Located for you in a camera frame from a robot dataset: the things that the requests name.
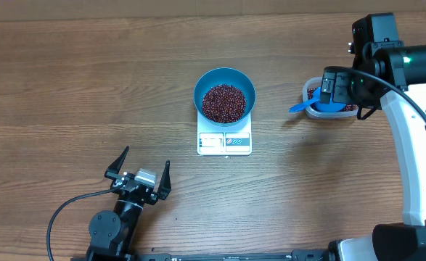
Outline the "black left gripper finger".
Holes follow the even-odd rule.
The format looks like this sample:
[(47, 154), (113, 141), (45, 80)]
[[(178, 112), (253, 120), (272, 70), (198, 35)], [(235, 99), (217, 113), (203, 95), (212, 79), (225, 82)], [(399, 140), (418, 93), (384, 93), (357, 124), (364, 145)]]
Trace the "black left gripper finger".
[(171, 163), (169, 160), (167, 160), (157, 190), (158, 199), (160, 200), (166, 200), (172, 190), (170, 179), (170, 166)]
[(121, 155), (108, 166), (106, 169), (106, 176), (117, 176), (119, 174), (129, 149), (130, 147), (126, 146)]

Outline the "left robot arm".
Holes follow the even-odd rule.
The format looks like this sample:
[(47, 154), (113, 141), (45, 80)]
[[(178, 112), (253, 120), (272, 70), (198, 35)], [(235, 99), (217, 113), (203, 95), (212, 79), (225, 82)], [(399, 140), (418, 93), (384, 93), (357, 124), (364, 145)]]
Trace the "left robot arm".
[(144, 205), (165, 200), (171, 192), (169, 161), (160, 178), (145, 169), (120, 173), (128, 151), (126, 147), (105, 171), (105, 177), (112, 181), (111, 192), (118, 198), (113, 210), (98, 212), (91, 219), (86, 260), (134, 260), (128, 250)]

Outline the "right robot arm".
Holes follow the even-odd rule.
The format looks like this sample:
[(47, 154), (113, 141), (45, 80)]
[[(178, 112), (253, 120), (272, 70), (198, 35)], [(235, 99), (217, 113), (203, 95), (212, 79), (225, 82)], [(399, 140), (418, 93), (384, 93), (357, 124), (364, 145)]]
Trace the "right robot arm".
[(351, 67), (326, 67), (320, 100), (354, 104), (364, 120), (385, 113), (403, 188), (402, 222), (329, 245), (331, 260), (426, 260), (426, 45), (406, 46), (391, 13), (354, 22)]

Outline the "blue plastic measuring scoop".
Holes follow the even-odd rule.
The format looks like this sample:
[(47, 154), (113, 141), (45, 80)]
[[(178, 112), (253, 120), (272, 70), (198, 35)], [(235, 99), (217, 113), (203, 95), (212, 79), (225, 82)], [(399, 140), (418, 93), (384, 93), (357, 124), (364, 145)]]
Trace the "blue plastic measuring scoop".
[(313, 97), (307, 101), (304, 101), (300, 104), (296, 104), (295, 106), (289, 109), (289, 112), (300, 112), (305, 110), (307, 107), (314, 105), (316, 110), (319, 112), (339, 112), (342, 111), (346, 105), (343, 103), (336, 103), (331, 101), (329, 104), (323, 104), (320, 101), (321, 96), (321, 88), (317, 88), (313, 91)]

